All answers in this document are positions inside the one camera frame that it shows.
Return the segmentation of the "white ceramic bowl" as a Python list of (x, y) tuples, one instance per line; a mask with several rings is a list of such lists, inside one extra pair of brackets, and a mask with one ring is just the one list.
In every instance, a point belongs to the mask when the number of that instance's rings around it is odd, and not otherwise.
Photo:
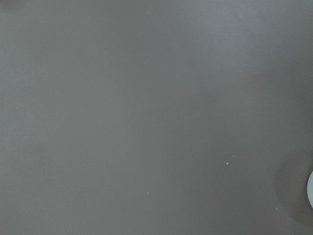
[(307, 181), (307, 197), (311, 208), (313, 208), (313, 172), (311, 172)]

